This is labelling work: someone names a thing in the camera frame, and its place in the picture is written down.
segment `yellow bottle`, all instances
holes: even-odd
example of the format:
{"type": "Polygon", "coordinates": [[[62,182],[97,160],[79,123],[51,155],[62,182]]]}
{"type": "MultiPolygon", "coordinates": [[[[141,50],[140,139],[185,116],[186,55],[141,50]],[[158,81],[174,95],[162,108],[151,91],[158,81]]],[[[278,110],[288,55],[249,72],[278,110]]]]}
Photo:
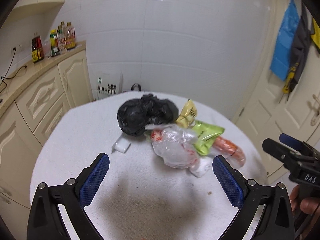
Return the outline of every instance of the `yellow bottle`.
{"type": "Polygon", "coordinates": [[[67,23],[67,27],[64,33],[66,37],[66,48],[67,50],[73,49],[76,47],[76,34],[75,28],[71,25],[71,22],[67,23]]]}

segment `condiment bottle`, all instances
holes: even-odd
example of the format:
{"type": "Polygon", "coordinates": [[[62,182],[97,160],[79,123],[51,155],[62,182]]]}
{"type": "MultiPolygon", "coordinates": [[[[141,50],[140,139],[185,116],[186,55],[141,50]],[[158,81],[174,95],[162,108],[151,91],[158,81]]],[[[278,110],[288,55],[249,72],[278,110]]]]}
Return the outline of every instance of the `condiment bottle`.
{"type": "Polygon", "coordinates": [[[66,25],[64,24],[64,21],[62,21],[60,25],[64,34],[64,31],[66,30],[66,25]]]}
{"type": "Polygon", "coordinates": [[[50,31],[50,43],[52,57],[59,55],[58,37],[56,29],[50,31]]]}
{"type": "Polygon", "coordinates": [[[67,27],[65,29],[65,37],[66,37],[67,50],[75,48],[76,34],[75,34],[75,28],[71,25],[71,22],[67,23],[67,27]]]}
{"type": "Polygon", "coordinates": [[[58,48],[59,48],[60,54],[63,54],[65,52],[67,52],[67,49],[66,49],[66,38],[65,38],[65,36],[63,34],[63,31],[62,31],[62,25],[60,25],[58,27],[57,38],[58,38],[58,48]]]}
{"type": "Polygon", "coordinates": [[[38,35],[38,33],[35,33],[35,37],[32,39],[32,61],[33,63],[36,63],[42,59],[44,59],[44,53],[43,53],[43,48],[42,48],[42,43],[41,43],[41,38],[38,35]]]}

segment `white door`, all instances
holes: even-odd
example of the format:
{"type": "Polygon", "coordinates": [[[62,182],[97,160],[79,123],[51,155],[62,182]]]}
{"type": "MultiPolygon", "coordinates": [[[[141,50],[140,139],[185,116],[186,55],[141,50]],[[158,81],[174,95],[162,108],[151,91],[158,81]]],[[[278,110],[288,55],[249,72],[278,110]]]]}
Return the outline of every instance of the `white door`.
{"type": "Polygon", "coordinates": [[[289,96],[284,95],[281,102],[284,82],[270,71],[277,33],[289,0],[277,0],[277,17],[272,42],[265,49],[268,52],[259,81],[244,108],[236,125],[251,139],[259,151],[265,168],[270,176],[282,163],[262,150],[266,138],[278,140],[286,133],[299,140],[307,141],[319,124],[311,125],[319,105],[312,95],[320,96],[320,57],[311,45],[308,60],[299,84],[289,96]]]}
{"type": "Polygon", "coordinates": [[[0,215],[16,240],[26,240],[30,209],[0,193],[0,215]]]}
{"type": "Polygon", "coordinates": [[[71,108],[93,101],[85,50],[60,62],[58,69],[71,108]]]}

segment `yellow tool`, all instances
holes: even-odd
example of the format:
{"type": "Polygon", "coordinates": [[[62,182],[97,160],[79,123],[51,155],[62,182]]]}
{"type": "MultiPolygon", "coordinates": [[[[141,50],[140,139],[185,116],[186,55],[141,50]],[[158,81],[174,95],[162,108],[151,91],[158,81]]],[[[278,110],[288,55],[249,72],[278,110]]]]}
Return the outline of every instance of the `yellow tool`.
{"type": "Polygon", "coordinates": [[[296,70],[297,70],[297,67],[298,67],[298,66],[299,66],[299,63],[296,62],[296,63],[294,64],[294,66],[292,66],[292,67],[290,68],[289,73],[288,73],[288,75],[287,75],[287,78],[286,78],[286,80],[285,80],[285,85],[284,85],[284,87],[283,87],[283,89],[282,89],[283,94],[282,94],[282,97],[280,98],[279,103],[281,102],[284,94],[288,94],[288,98],[289,98],[289,94],[292,92],[292,91],[290,91],[290,83],[291,83],[291,80],[292,80],[293,77],[294,77],[294,74],[296,73],[296,70]]]}

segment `metal screw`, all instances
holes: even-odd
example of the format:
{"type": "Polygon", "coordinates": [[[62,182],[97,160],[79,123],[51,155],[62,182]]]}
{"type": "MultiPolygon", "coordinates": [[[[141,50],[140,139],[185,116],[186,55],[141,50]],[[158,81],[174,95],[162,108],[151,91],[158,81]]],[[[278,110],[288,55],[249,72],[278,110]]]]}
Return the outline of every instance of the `metal screw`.
{"type": "Polygon", "coordinates": [[[249,184],[250,186],[254,186],[254,185],[256,185],[257,183],[256,183],[256,181],[255,181],[254,179],[248,179],[248,184],[249,184]]]}
{"type": "Polygon", "coordinates": [[[279,188],[282,188],[282,189],[285,188],[285,185],[284,185],[282,182],[279,182],[279,183],[278,183],[278,186],[279,186],[279,188]]]}
{"type": "Polygon", "coordinates": [[[70,186],[73,185],[75,182],[76,182],[75,179],[68,179],[67,180],[67,184],[70,185],[70,186]]]}
{"type": "Polygon", "coordinates": [[[39,185],[38,185],[38,188],[39,189],[43,189],[45,187],[45,183],[44,182],[41,182],[39,185]]]}

